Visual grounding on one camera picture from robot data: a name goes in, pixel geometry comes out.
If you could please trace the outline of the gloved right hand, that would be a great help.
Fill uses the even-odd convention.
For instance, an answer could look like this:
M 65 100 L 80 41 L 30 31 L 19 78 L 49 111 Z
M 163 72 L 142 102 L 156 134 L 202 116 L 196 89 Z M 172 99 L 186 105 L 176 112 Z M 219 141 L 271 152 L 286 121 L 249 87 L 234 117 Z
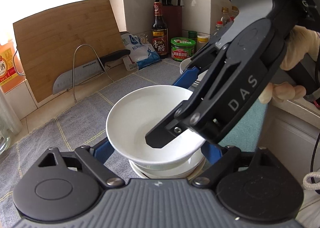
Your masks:
M 289 71 L 302 61 L 306 54 L 310 55 L 313 61 L 318 58 L 319 52 L 319 33 L 306 29 L 302 26 L 295 26 L 287 41 L 286 55 L 280 65 L 280 69 Z M 302 85 L 268 83 L 259 95 L 262 104 L 268 104 L 272 99 L 282 103 L 286 100 L 297 100 L 306 95 L 306 89 Z

